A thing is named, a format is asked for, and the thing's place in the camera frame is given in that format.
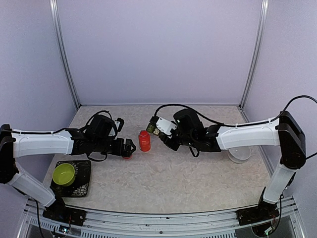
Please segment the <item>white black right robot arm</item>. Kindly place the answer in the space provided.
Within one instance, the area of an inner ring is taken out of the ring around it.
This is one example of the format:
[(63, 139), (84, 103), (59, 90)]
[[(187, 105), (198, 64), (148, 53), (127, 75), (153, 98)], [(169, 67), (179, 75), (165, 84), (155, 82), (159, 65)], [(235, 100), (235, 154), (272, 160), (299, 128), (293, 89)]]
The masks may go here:
[(243, 124), (214, 121), (189, 106), (183, 106), (173, 118), (168, 121), (157, 115), (152, 117), (159, 138), (174, 151), (180, 146), (196, 149), (197, 153), (192, 154), (194, 157), (200, 152), (215, 153), (240, 147), (280, 147), (279, 164), (263, 190), (261, 203), (253, 209), (258, 220), (264, 220), (272, 213), (272, 204), (278, 202), (295, 173), (310, 159), (306, 155), (305, 134), (286, 109), (274, 118)]

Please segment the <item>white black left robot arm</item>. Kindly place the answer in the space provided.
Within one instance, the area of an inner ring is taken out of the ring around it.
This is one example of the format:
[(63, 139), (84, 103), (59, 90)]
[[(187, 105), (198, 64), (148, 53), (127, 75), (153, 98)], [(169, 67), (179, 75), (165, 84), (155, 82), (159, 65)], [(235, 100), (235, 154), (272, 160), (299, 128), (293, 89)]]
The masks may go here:
[(0, 182), (31, 196), (49, 208), (58, 220), (69, 216), (69, 209), (53, 190), (26, 172), (16, 163), (25, 156), (99, 153), (129, 158), (136, 151), (131, 139), (119, 138), (124, 120), (113, 120), (108, 111), (92, 115), (82, 128), (62, 128), (57, 131), (14, 130), (9, 124), (0, 127)]

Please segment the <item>green pill organizer box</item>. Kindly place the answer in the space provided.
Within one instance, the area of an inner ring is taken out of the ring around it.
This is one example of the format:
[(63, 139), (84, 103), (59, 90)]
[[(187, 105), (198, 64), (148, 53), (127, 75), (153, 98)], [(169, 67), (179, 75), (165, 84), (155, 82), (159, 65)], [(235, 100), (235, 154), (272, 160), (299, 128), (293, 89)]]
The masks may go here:
[(158, 136), (160, 134), (160, 130), (157, 129), (157, 126), (153, 123), (149, 123), (147, 128), (146, 128), (146, 131), (149, 133), (149, 134), (153, 134), (153, 135), (156, 135)]

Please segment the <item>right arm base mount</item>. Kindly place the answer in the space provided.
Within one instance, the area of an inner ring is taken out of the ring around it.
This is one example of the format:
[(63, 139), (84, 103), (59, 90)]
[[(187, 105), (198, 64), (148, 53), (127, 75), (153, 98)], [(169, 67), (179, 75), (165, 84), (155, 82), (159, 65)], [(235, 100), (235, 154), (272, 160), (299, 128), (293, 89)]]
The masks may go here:
[(236, 211), (240, 226), (262, 222), (279, 216), (277, 208), (260, 208), (258, 206)]

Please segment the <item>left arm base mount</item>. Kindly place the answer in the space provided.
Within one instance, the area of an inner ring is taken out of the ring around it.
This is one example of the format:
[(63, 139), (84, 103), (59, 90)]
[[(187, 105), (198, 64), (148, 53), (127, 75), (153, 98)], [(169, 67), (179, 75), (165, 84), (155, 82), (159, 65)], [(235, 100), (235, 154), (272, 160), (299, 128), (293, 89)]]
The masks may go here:
[(83, 226), (86, 214), (84, 210), (70, 207), (63, 207), (61, 210), (45, 208), (43, 212), (45, 218), (76, 226)]

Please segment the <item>red bottle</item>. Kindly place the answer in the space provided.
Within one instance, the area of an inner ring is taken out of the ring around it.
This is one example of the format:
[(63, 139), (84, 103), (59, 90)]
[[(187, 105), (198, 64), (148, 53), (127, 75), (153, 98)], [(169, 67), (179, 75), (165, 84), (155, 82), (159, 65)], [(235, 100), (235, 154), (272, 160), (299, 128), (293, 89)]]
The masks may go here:
[(147, 152), (151, 149), (151, 138), (146, 130), (141, 130), (138, 135), (141, 151)]

